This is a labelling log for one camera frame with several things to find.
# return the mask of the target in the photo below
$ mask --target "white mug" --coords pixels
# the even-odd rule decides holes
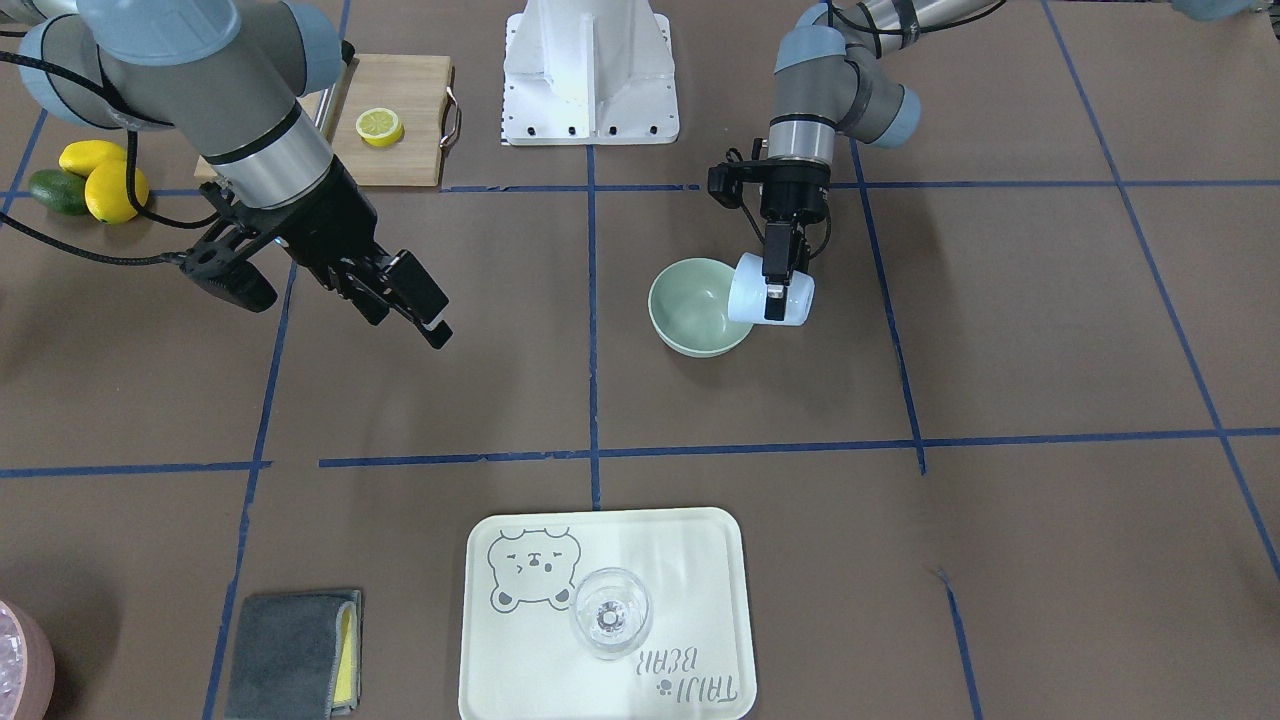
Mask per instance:
[[[764,260],[759,255],[744,252],[733,270],[733,284],[728,288],[728,319],[736,323],[755,323],[758,325],[803,325],[809,319],[813,305],[813,278],[801,273],[791,273],[787,287],[787,311],[782,320],[764,318],[765,283],[760,268]]]

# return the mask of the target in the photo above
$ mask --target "cartoon bear face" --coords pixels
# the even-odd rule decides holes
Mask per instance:
[[[553,534],[547,529],[503,530],[489,546],[489,566],[497,585],[489,601],[498,612],[511,612],[521,602],[547,602],[568,610],[573,597],[573,569],[582,556],[568,528]]]

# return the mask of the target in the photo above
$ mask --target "light blue joint cover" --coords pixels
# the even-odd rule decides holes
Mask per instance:
[[[773,72],[776,74],[791,65],[831,55],[845,56],[845,36],[838,29],[827,26],[797,27],[782,38],[778,64]]]
[[[241,28],[232,0],[79,0],[78,8],[99,46],[133,65],[202,60]]]
[[[1248,8],[1254,0],[1174,0],[1175,10],[1193,20],[1210,23],[1234,15]]]
[[[319,92],[342,77],[342,38],[317,8],[296,0],[282,0],[293,12],[302,33],[302,54],[307,59],[307,87],[302,95]]]
[[[54,20],[45,20],[27,31],[27,36],[22,38],[22,45],[18,46],[18,53],[28,58],[44,60],[45,29],[49,28],[49,23],[51,22]],[[27,92],[36,99],[36,102],[40,102],[41,108],[49,110],[50,115],[73,126],[93,127],[92,123],[77,115],[74,110],[63,102],[58,91],[54,90],[54,83],[49,79],[49,73],[20,65],[18,67],[18,73],[22,76],[22,83],[27,86]]]
[[[897,115],[893,117],[893,122],[888,124],[888,129],[883,132],[879,137],[872,141],[869,145],[872,147],[899,147],[911,135],[915,133],[915,128],[920,124],[920,96],[911,91],[910,87],[902,87],[902,105],[897,109]]]
[[[840,5],[836,5],[836,9],[844,10],[844,8],[841,8]],[[796,22],[796,27],[809,27],[826,17],[827,17],[827,4],[818,3],[813,8],[805,10],[803,15],[800,15],[800,19]]]

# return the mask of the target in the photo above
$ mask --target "pink bowl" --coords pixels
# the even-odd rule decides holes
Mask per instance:
[[[29,615],[4,601],[0,601],[0,611],[8,611],[18,621],[18,639],[26,651],[26,666],[18,683],[18,712],[13,720],[41,720],[54,693],[54,650]]]

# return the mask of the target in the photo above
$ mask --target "white tray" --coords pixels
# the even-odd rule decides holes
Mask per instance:
[[[575,583],[600,568],[635,573],[652,605],[644,644],[616,661],[591,656],[570,620]],[[737,720],[755,692],[742,534],[728,512],[495,515],[471,530],[463,720]]]

